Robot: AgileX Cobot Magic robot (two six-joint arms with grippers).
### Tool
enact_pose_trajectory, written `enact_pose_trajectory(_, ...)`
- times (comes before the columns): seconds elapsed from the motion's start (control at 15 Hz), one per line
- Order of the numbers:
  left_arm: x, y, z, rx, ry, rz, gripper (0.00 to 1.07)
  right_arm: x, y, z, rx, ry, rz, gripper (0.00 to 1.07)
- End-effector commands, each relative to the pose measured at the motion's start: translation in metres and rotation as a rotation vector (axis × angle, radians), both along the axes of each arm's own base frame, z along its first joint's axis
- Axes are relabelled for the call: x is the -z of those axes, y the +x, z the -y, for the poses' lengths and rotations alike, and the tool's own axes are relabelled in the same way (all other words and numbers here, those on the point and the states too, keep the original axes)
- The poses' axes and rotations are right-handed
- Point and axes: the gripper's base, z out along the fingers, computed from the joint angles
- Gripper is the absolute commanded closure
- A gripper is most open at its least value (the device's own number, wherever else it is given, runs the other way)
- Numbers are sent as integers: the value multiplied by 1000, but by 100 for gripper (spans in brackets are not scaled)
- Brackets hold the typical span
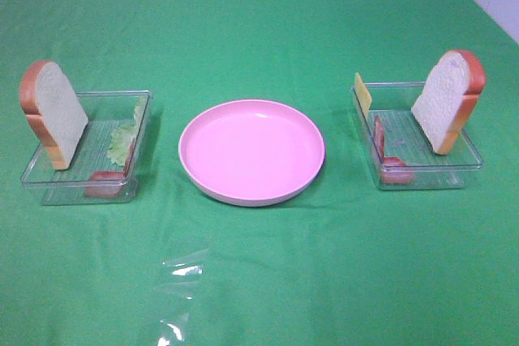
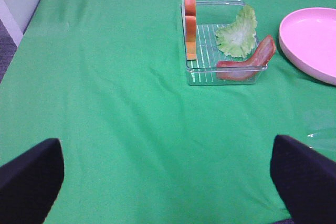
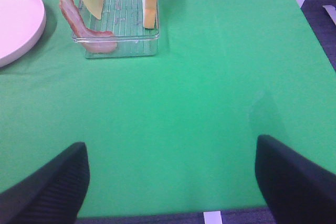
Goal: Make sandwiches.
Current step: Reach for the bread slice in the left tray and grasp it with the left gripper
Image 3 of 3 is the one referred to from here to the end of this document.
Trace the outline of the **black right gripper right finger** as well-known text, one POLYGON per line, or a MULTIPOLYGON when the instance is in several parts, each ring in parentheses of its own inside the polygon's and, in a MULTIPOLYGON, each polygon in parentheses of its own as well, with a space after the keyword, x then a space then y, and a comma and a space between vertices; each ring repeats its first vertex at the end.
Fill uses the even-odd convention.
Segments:
POLYGON ((335 223, 335 174, 270 135, 257 139, 255 176, 276 223, 335 223))

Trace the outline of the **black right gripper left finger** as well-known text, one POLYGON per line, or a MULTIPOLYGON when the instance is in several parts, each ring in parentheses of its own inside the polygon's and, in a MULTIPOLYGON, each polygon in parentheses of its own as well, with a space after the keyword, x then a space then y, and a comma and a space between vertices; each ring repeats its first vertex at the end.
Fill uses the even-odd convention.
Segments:
POLYGON ((84 142, 1 193, 1 223, 75 223, 90 182, 84 142))

